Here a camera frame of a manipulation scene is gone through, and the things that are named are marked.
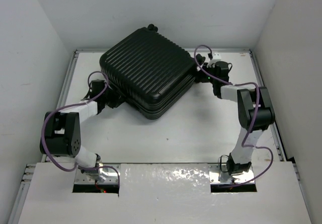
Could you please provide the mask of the black suitcase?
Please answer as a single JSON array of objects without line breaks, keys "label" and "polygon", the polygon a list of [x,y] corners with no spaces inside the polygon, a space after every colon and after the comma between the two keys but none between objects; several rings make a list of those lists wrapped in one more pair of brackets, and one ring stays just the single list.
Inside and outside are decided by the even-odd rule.
[{"label": "black suitcase", "polygon": [[145,118],[165,114],[194,84],[197,64],[188,51],[142,27],[107,50],[99,60],[111,88]]}]

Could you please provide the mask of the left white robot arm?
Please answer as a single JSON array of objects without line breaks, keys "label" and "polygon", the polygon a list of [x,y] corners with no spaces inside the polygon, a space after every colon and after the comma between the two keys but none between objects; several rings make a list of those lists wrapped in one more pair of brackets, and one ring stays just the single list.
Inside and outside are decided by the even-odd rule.
[{"label": "left white robot arm", "polygon": [[82,146],[81,124],[100,114],[107,106],[115,106],[117,95],[107,80],[93,80],[86,98],[79,103],[47,112],[41,129],[40,151],[60,170],[75,169],[99,175],[104,165],[101,157]]}]

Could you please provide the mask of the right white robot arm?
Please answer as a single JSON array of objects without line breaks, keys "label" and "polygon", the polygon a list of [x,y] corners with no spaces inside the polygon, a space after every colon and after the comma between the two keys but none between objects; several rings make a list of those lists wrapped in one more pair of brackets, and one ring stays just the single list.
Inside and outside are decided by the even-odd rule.
[{"label": "right white robot arm", "polygon": [[198,83],[211,83],[213,94],[219,99],[237,103],[240,133],[234,149],[228,155],[226,172],[230,175],[247,172],[260,136],[275,122],[275,111],[269,91],[256,83],[229,82],[231,63],[211,61],[200,65]]}]

